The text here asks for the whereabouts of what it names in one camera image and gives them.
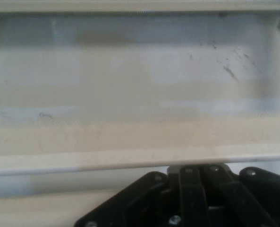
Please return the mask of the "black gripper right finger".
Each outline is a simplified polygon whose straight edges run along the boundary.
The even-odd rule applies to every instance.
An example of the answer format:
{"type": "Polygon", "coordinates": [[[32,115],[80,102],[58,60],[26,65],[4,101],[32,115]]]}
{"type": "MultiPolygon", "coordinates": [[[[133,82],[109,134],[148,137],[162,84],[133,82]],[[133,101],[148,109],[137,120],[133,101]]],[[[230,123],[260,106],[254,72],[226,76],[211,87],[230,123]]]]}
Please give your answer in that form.
{"type": "Polygon", "coordinates": [[[234,174],[201,166],[201,226],[280,227],[280,175],[257,167],[234,174]]]}

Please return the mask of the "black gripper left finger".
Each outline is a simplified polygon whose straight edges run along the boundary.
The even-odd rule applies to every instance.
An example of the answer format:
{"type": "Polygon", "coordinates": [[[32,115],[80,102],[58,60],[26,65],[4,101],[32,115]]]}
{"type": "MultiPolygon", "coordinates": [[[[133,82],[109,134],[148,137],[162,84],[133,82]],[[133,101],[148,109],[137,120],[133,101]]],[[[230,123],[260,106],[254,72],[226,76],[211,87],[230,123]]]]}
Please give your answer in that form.
{"type": "Polygon", "coordinates": [[[149,172],[85,214],[76,227],[207,227],[199,166],[149,172]]]}

